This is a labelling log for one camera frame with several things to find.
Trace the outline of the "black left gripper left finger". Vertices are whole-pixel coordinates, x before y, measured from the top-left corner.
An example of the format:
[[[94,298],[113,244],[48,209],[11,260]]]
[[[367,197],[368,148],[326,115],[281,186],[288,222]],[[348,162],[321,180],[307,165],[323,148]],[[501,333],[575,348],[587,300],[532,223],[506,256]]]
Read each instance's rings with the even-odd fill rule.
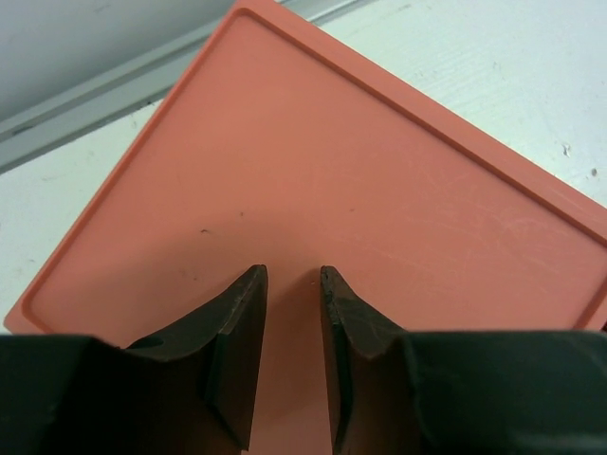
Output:
[[[248,449],[267,269],[120,348],[83,335],[1,339],[5,454],[238,454]]]

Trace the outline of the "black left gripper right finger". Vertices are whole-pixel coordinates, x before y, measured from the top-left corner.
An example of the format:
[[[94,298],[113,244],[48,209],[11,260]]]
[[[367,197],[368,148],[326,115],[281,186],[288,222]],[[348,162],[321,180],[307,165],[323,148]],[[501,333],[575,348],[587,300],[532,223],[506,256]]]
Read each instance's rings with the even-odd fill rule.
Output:
[[[606,336],[408,331],[321,270],[336,454],[602,454]]]

